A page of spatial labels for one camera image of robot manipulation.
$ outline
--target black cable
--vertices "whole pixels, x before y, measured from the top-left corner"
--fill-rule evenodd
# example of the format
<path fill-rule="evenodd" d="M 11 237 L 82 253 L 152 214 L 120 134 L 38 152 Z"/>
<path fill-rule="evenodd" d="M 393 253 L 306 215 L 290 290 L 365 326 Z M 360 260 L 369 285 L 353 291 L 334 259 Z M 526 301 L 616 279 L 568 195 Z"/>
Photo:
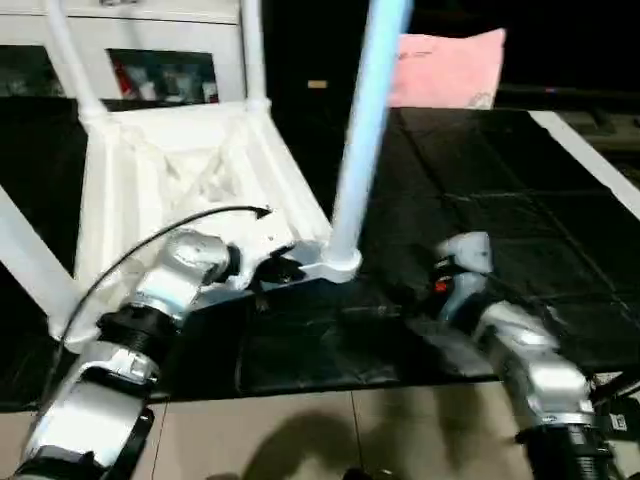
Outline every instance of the black cable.
<path fill-rule="evenodd" d="M 236 205 L 236 206 L 229 206 L 229 207 L 219 207 L 219 208 L 212 208 L 212 209 L 209 209 L 209 210 L 205 210 L 203 212 L 195 213 L 193 215 L 190 215 L 188 217 L 183 218 L 182 220 L 179 220 L 179 221 L 177 221 L 175 223 L 172 223 L 171 225 L 168 225 L 168 226 L 166 226 L 164 228 L 161 228 L 160 230 L 158 230 L 153 235 L 151 235 L 151 236 L 145 238 L 144 240 L 140 241 L 139 243 L 134 245 L 132 248 L 127 250 L 107 270 L 105 270 L 102 274 L 100 274 L 100 276 L 98 276 L 98 278 L 93 282 L 93 284 L 87 289 L 85 294 L 80 298 L 78 303 L 76 303 L 76 306 L 74 307 L 73 311 L 71 312 L 71 315 L 69 315 L 69 319 L 67 320 L 67 324 L 65 325 L 64 331 L 62 332 L 62 336 L 60 337 L 60 343 L 58 344 L 58 348 L 54 352 L 54 356 L 53 356 L 53 359 L 52 359 L 52 365 L 51 365 L 51 368 L 49 369 L 49 373 L 47 374 L 47 379 L 46 379 L 45 384 L 44 384 L 44 389 L 42 390 L 42 397 L 40 398 L 40 408 L 42 408 L 42 406 L 45 404 L 45 401 L 47 400 L 47 398 L 49 398 L 49 394 L 51 393 L 51 388 L 53 387 L 55 376 L 56 376 L 56 373 L 57 373 L 58 368 L 60 366 L 60 362 L 62 361 L 62 356 L 64 354 L 64 345 L 65 345 L 65 342 L 67 340 L 67 336 L 69 335 L 69 332 L 71 332 L 71 328 L 73 327 L 73 324 L 74 324 L 75 320 L 78 318 L 78 314 L 82 311 L 82 308 L 87 303 L 87 300 L 89 300 L 89 297 L 98 289 L 98 287 L 102 284 L 102 282 L 108 276 L 110 276 L 114 271 L 116 271 L 133 254 L 135 254 L 136 252 L 138 252 L 142 248 L 146 247 L 151 242 L 153 242 L 153 241 L 155 241 L 155 240 L 157 240 L 157 239 L 159 239 L 161 237 L 164 237 L 168 233 L 171 233 L 173 230 L 175 230 L 177 228 L 180 228 L 180 227 L 182 227 L 182 226 L 184 226 L 184 225 L 186 225 L 188 223 L 195 222 L 196 220 L 200 220 L 202 218 L 205 218 L 205 217 L 208 217 L 208 216 L 211 216 L 211 215 L 216 215 L 218 213 L 226 213 L 226 212 L 237 212 L 237 211 L 254 212 L 254 213 L 257 214 L 257 218 L 262 218 L 265 215 L 268 215 L 269 213 L 271 213 L 271 211 L 267 210 L 266 208 L 254 207 L 254 206 L 251 206 L 251 205 Z"/>

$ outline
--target red light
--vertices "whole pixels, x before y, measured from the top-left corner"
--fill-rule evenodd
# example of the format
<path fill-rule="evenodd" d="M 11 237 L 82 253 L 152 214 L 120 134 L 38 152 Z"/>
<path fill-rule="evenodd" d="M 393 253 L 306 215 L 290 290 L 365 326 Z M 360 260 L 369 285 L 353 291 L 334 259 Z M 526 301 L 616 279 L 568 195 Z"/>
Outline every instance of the red light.
<path fill-rule="evenodd" d="M 447 291 L 447 284 L 446 284 L 446 282 L 443 282 L 442 280 L 438 280 L 438 281 L 436 282 L 436 285 L 435 285 L 435 291 L 436 291 L 437 293 L 444 293 L 444 292 L 446 292 L 446 291 Z"/>

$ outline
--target white plastic chair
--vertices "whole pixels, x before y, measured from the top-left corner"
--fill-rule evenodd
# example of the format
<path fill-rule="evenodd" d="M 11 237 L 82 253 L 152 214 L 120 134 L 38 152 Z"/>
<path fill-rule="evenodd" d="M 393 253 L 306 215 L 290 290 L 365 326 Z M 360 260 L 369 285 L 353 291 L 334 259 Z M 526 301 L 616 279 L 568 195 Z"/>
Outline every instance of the white plastic chair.
<path fill-rule="evenodd" d="M 60 338 L 81 291 L 122 252 L 177 218 L 217 204 L 269 206 L 284 218 L 279 228 L 295 239 L 290 255 L 303 263 L 307 279 L 353 278 L 410 0 L 371 1 L 332 225 L 269 114 L 259 0 L 242 1 L 244 102 L 118 113 L 108 112 L 96 96 L 60 1 L 46 4 L 88 135 L 75 280 L 1 188 L 0 260 L 47 314 L 52 337 Z M 197 228 L 233 238 L 251 221 L 237 213 Z M 130 273 L 135 269 L 130 265 Z M 68 348 L 77 351 L 95 337 L 96 319 L 114 307 L 107 293 L 117 289 L 116 280 L 122 277 L 85 308 L 67 337 Z"/>

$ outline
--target light blue pole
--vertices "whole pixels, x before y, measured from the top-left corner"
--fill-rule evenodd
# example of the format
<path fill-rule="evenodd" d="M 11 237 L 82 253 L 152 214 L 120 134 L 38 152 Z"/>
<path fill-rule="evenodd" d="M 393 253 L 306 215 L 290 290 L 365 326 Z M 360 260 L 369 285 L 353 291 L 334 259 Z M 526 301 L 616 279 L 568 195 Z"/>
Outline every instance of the light blue pole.
<path fill-rule="evenodd" d="M 371 0 L 358 80 L 333 211 L 333 233 L 324 260 L 336 268 L 359 262 L 358 238 L 387 122 L 400 34 L 412 0 Z"/>

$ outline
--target black cloth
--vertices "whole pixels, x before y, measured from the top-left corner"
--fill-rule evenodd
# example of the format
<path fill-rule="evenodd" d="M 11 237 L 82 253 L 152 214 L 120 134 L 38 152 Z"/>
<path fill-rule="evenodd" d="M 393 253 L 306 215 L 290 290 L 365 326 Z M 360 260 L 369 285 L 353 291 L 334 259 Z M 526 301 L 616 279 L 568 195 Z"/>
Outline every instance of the black cloth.
<path fill-rule="evenodd" d="M 8 99 L 0 112 L 0 182 L 71 269 L 86 143 L 75 104 Z M 344 118 L 275 107 L 273 116 L 330 215 Z M 525 112 L 404 109 L 390 113 L 358 277 L 269 292 L 267 312 L 247 298 L 194 313 L 155 398 L 493 378 L 461 335 L 412 308 L 432 247 L 469 230 L 489 232 L 496 275 L 512 292 L 549 305 L 545 322 L 570 359 L 586 371 L 638 364 L 637 219 Z M 6 271 L 0 281 L 11 310 L 24 312 L 6 319 L 0 349 L 0 408 L 10 408 L 37 398 L 54 342 Z"/>

